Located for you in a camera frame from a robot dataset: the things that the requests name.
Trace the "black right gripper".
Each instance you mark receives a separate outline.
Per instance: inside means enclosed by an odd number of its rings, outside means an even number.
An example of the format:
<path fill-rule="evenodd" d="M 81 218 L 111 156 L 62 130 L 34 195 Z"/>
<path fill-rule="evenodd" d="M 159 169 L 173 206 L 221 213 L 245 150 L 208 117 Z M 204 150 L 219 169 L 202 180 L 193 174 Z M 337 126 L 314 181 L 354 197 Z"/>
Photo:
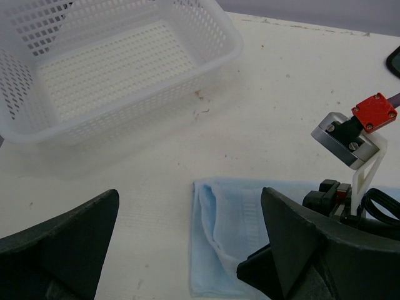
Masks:
<path fill-rule="evenodd" d="M 384 238 L 399 240 L 399 202 L 376 188 L 361 199 L 356 213 L 351 213 L 350 184 L 326 179 L 317 191 L 310 191 L 302 205 L 354 229 Z"/>

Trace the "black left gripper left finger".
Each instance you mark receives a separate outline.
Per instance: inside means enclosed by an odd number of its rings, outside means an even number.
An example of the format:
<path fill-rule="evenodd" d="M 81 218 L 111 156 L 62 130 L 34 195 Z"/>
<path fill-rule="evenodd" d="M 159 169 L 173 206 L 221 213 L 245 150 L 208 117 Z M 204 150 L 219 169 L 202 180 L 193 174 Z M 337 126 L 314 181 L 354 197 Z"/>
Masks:
<path fill-rule="evenodd" d="M 116 223 L 119 193 L 1 239 L 1 299 L 94 299 Z"/>

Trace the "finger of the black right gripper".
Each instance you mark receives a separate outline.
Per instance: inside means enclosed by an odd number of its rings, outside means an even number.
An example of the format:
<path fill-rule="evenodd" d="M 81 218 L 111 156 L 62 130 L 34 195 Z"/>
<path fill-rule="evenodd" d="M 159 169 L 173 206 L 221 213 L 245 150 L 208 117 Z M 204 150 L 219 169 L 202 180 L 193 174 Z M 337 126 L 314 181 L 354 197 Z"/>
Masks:
<path fill-rule="evenodd" d="M 236 274 L 239 280 L 261 291 L 269 299 L 283 299 L 283 291 L 270 244 L 257 250 L 241 262 L 237 267 Z"/>

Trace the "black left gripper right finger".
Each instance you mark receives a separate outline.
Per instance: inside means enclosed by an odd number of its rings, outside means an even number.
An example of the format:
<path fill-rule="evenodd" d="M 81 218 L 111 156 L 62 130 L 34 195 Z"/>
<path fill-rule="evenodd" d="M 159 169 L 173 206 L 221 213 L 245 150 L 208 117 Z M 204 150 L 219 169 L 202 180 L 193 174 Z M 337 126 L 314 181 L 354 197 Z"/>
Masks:
<path fill-rule="evenodd" d="M 302 299 L 321 280 L 325 298 L 399 299 L 399 241 L 312 211 L 271 187 L 261 206 L 285 299 Z"/>

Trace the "light blue towel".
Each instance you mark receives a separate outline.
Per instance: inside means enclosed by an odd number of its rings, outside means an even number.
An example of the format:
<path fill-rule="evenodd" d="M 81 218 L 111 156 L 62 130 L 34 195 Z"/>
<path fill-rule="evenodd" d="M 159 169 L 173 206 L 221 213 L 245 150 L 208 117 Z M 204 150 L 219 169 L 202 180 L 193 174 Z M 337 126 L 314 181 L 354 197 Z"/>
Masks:
<path fill-rule="evenodd" d="M 211 178 L 196 181 L 191 228 L 191 292 L 197 297 L 269 299 L 237 278 L 237 267 L 270 244 L 261 206 L 264 188 L 273 188 L 303 206 L 320 184 L 294 181 Z M 325 298 L 321 280 L 302 299 Z"/>

